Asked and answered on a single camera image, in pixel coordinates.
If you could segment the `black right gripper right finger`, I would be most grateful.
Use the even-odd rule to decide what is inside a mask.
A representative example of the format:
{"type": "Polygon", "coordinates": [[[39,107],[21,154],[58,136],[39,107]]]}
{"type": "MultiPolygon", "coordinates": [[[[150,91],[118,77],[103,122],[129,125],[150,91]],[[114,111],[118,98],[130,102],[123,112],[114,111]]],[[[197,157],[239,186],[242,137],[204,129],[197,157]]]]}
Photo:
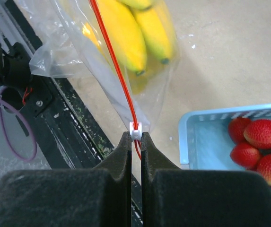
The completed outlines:
{"type": "Polygon", "coordinates": [[[271,227],[271,190],[252,171],[182,170],[141,138],[145,227],[271,227]]]}

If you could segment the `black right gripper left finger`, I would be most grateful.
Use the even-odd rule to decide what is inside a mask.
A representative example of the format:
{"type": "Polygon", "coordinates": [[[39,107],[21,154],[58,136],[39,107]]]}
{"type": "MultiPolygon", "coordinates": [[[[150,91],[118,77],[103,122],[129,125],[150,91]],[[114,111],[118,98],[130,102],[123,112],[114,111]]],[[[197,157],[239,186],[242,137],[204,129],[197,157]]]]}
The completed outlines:
{"type": "Polygon", "coordinates": [[[91,169],[20,170],[0,179],[0,227],[131,226],[131,137],[91,169]]]}

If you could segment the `clear orange-zipper bag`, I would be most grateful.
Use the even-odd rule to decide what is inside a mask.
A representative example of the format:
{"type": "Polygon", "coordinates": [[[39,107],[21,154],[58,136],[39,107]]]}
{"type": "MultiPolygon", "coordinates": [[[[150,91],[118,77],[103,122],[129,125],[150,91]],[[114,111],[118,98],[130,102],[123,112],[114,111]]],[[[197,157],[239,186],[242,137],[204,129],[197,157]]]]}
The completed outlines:
{"type": "Polygon", "coordinates": [[[155,126],[164,92],[179,60],[177,37],[176,55],[169,64],[161,64],[149,54],[147,70],[137,76],[118,62],[97,0],[26,0],[22,7],[43,41],[30,61],[31,72],[50,78],[69,78],[82,77],[90,71],[129,128],[139,150],[142,133],[155,126]],[[113,70],[92,54],[87,55],[82,22],[88,22],[96,30],[113,70]]]}

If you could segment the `yellow banana bunch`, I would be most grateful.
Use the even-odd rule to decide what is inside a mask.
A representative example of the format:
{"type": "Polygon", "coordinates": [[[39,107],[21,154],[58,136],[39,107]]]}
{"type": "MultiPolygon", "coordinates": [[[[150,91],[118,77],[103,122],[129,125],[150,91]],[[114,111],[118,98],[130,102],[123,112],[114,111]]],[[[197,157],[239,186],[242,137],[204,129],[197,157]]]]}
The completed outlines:
{"type": "Polygon", "coordinates": [[[139,76],[148,55],[167,65],[176,55],[176,36],[163,0],[98,0],[107,35],[118,62],[139,76]]]}

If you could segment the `light blue plastic basket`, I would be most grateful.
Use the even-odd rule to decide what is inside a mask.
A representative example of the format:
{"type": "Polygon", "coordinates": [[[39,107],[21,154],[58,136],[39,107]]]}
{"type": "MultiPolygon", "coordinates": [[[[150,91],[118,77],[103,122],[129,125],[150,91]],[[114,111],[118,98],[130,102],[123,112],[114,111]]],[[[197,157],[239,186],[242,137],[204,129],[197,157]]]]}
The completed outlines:
{"type": "Polygon", "coordinates": [[[178,123],[179,154],[182,169],[243,170],[230,159],[234,142],[228,134],[231,120],[270,119],[271,104],[191,111],[178,123]]]}

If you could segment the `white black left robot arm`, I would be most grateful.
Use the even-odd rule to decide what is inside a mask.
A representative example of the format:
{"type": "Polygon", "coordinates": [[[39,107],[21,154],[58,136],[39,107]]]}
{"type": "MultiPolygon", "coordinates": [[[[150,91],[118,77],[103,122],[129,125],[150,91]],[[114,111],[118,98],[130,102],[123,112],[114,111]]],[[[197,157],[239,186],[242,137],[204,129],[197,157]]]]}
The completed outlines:
{"type": "Polygon", "coordinates": [[[23,95],[23,102],[26,102],[33,92],[30,57],[21,43],[16,42],[12,45],[6,37],[2,38],[9,51],[6,52],[0,43],[0,87],[6,86],[17,90],[23,95]]]}

